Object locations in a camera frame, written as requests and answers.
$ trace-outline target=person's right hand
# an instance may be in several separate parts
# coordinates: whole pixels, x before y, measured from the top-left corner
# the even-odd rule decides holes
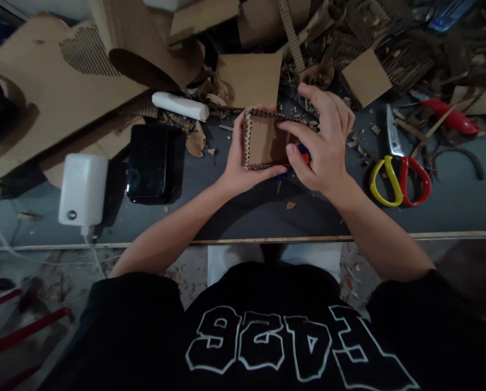
[[[346,197],[346,188],[353,179],[344,163],[346,138],[355,121],[355,115],[338,96],[323,92],[315,86],[302,83],[299,95],[310,100],[319,111],[317,134],[307,126],[285,121],[277,125],[296,136],[310,151],[312,161],[306,164],[294,144],[286,146],[288,160],[299,180],[310,190],[321,192],[330,202],[338,203]]]

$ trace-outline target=workbench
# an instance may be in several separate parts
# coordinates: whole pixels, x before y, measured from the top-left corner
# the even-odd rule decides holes
[[[284,98],[283,113],[287,116],[293,116],[288,110],[291,102]],[[392,102],[392,107],[406,102],[408,98]],[[379,100],[356,113],[354,132],[360,134],[374,159],[388,154],[385,104],[386,101]],[[114,198],[112,201],[117,204],[121,201],[121,205],[117,215],[112,216],[112,219],[109,217],[101,229],[98,246],[126,247],[147,227],[185,204],[221,176],[230,148],[231,132],[219,128],[219,123],[220,118],[211,116],[204,125],[208,147],[217,150],[215,164],[214,156],[206,151],[202,159],[185,152],[182,184],[178,189],[180,197],[166,208],[162,205],[133,204],[122,195],[124,188],[120,188],[120,192],[114,196],[108,195],[108,201]],[[231,121],[225,120],[223,123],[231,125]],[[378,136],[370,130],[372,123],[382,128]],[[416,146],[416,139],[402,130],[399,133],[404,152],[410,154]],[[383,207],[413,237],[486,237],[486,137],[471,141],[464,147],[479,157],[485,180],[476,178],[474,167],[466,156],[446,153],[437,159],[440,181],[433,182],[427,203],[414,208]],[[364,158],[356,149],[346,148],[348,172],[371,197],[368,178],[372,167],[363,165],[363,161]],[[116,170],[116,179],[124,183],[125,163],[118,164],[123,166]],[[389,193],[389,182],[384,182],[385,186],[382,186],[379,179],[379,191],[384,197],[393,199]],[[279,193],[276,189],[276,182],[268,180],[234,198],[210,219],[194,242],[215,244],[351,240],[350,232],[336,209],[321,194],[307,190],[293,172],[282,184]],[[1,200],[0,228],[4,237],[17,249],[83,248],[85,244],[79,228],[58,223],[59,200],[60,190],[47,181],[14,200]],[[296,203],[296,207],[287,210],[286,204],[289,201]],[[34,213],[42,218],[40,221],[19,220],[17,214],[20,212]]]

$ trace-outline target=white glue stick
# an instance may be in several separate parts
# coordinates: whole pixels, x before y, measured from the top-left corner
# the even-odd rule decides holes
[[[180,98],[168,92],[154,92],[152,103],[158,108],[175,112],[205,122],[209,117],[209,107],[195,100]]]

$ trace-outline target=yellow scissor handle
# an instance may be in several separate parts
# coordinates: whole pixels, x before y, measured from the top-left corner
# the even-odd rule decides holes
[[[393,170],[393,165],[391,160],[393,160],[393,157],[390,155],[386,155],[384,156],[383,160],[381,159],[377,162],[369,177],[369,189],[371,191],[371,194],[373,194],[373,197],[375,197],[377,201],[380,202],[382,205],[397,207],[400,204],[402,204],[403,195],[402,195],[402,189],[400,188],[399,180],[396,178],[395,170]],[[377,179],[378,172],[380,171],[380,169],[384,164],[386,164],[386,172],[388,173],[389,181],[391,182],[393,191],[395,192],[395,202],[392,203],[382,198],[382,196],[377,190],[377,184],[375,182]]]

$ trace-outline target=black power bank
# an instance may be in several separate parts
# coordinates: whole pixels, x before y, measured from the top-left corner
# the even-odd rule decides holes
[[[161,205],[172,197],[174,139],[181,130],[135,125],[129,147],[127,197],[137,204]]]

